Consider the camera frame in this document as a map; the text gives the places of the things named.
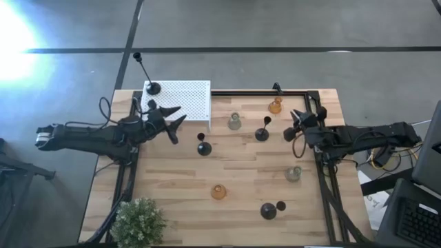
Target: wooden table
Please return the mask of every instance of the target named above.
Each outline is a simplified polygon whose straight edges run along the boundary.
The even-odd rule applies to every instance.
[[[322,105],[328,109],[326,125],[344,125],[335,89],[319,90]],[[112,118],[128,115],[133,90],[117,90],[112,102]],[[184,122],[179,128],[179,144],[167,134],[142,144],[136,173],[134,198],[153,198],[164,210],[168,227],[164,245],[328,245],[325,215],[314,155],[307,148],[297,159],[291,143],[282,132],[292,126],[289,111],[305,111],[302,97],[284,96],[279,115],[268,112],[272,96],[213,96],[212,131],[204,123]],[[227,122],[238,112],[242,127],[231,131]],[[272,117],[267,126],[269,139],[259,142],[254,131],[263,126],[263,117]],[[205,141],[213,151],[200,156],[196,135],[206,133]],[[303,140],[296,143],[302,148]],[[100,157],[96,169],[107,165]],[[289,183],[284,171],[291,166],[303,168],[301,180]],[[117,166],[101,171],[92,184],[79,240],[89,238],[110,212]],[[353,163],[338,166],[338,184],[343,207],[362,233],[372,239],[369,219]],[[214,200],[210,189],[215,184],[227,188],[227,196]],[[260,216],[263,203],[283,200],[285,211],[273,220]],[[338,221],[333,214],[339,236]]]

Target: potted plant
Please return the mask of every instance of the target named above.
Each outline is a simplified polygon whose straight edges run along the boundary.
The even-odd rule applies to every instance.
[[[140,198],[120,204],[110,234],[120,248],[146,248],[162,243],[165,223],[154,200]]]

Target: wooden tabletop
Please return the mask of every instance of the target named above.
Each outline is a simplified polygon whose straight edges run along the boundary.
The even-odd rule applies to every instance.
[[[335,89],[318,90],[322,105],[328,109],[326,125],[344,125]],[[128,115],[133,90],[115,91],[112,119]],[[168,226],[164,245],[328,245],[325,215],[314,155],[307,148],[302,158],[292,154],[291,143],[282,132],[292,126],[289,111],[305,111],[299,96],[284,96],[283,111],[268,112],[272,96],[213,96],[212,130],[206,123],[184,122],[178,130],[179,144],[173,145],[167,134],[141,145],[136,172],[134,198],[153,198],[163,209]],[[240,114],[242,127],[232,131],[227,122],[232,112]],[[269,139],[259,142],[256,129],[263,117],[272,117],[267,126]],[[197,153],[197,134],[204,132],[212,153]],[[303,140],[296,142],[301,150]],[[100,157],[96,169],[110,159]],[[297,183],[286,181],[288,167],[301,166]],[[87,240],[109,214],[118,167],[101,171],[92,183],[80,241]],[[353,163],[338,166],[338,184],[343,207],[362,233],[372,238],[369,219]],[[214,200],[211,188],[222,184],[227,196]],[[273,220],[260,216],[263,203],[283,200],[287,208]],[[338,222],[333,214],[339,236]]]

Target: white perforated box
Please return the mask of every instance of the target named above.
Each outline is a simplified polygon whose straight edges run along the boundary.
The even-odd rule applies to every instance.
[[[161,91],[152,96],[145,90],[149,82],[144,82],[141,107],[143,111],[148,110],[148,101],[155,100],[161,107],[181,106],[176,113],[168,116],[166,121],[174,121],[186,114],[184,121],[207,121],[211,120],[211,82],[210,81],[155,81],[161,85]]]

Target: gray floor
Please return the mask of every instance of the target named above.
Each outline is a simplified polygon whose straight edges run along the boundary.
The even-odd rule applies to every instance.
[[[124,48],[137,0],[1,2],[0,137],[22,161],[55,169],[36,177],[10,247],[72,245],[96,155],[40,152],[37,127],[102,121],[123,54],[22,54],[24,48]],[[146,0],[134,47],[441,45],[441,16],[426,0]],[[347,124],[431,118],[441,98],[441,52],[144,54],[153,79],[208,79],[213,88],[337,88]],[[141,89],[129,60],[123,89]],[[417,131],[425,135],[427,125]],[[369,166],[370,177],[379,176]]]

